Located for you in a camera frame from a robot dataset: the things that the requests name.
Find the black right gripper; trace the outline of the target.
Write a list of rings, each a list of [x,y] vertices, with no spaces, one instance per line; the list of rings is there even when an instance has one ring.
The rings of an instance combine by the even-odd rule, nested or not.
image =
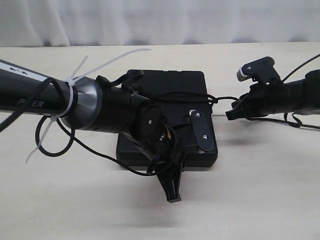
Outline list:
[[[231,104],[232,109],[225,112],[227,119],[233,121],[268,116],[270,113],[266,109],[265,101],[269,90],[270,86],[268,84],[257,83],[251,85],[249,92],[234,101]]]

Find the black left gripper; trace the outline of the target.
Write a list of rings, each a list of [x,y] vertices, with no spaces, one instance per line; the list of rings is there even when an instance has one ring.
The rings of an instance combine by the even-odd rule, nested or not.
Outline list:
[[[166,125],[158,141],[152,144],[155,153],[146,173],[157,176],[169,203],[182,200],[180,183],[185,168],[184,157],[187,151],[185,141],[192,129],[191,122],[177,125],[175,128]]]

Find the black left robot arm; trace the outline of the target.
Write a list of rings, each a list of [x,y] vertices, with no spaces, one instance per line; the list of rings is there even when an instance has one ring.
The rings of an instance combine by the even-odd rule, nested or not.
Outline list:
[[[169,203],[181,201],[182,140],[165,121],[160,105],[135,93],[142,70],[117,80],[72,74],[66,80],[11,62],[0,62],[0,109],[8,112],[4,130],[22,114],[41,115],[76,130],[125,135],[150,161],[146,174],[157,176]]]

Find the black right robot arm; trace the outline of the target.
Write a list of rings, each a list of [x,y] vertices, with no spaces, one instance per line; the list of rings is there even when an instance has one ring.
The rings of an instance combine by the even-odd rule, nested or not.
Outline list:
[[[262,118],[268,115],[320,113],[320,71],[312,70],[301,80],[287,83],[253,84],[226,112],[228,120]]]

